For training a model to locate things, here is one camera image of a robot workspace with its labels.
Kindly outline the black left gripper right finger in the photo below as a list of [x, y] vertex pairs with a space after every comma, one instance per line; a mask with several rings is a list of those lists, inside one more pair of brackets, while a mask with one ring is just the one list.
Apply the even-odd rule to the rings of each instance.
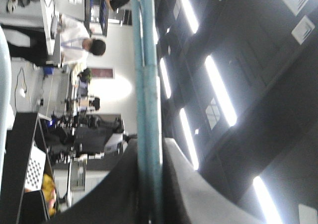
[[194, 170], [174, 139], [163, 139], [162, 152], [165, 224], [260, 224], [262, 222], [214, 189]]

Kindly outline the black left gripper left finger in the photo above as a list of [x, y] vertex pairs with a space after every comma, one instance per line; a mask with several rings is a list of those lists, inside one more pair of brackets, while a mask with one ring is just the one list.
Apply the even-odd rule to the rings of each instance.
[[82, 199], [49, 224], [137, 224], [138, 149], [131, 139], [115, 167]]

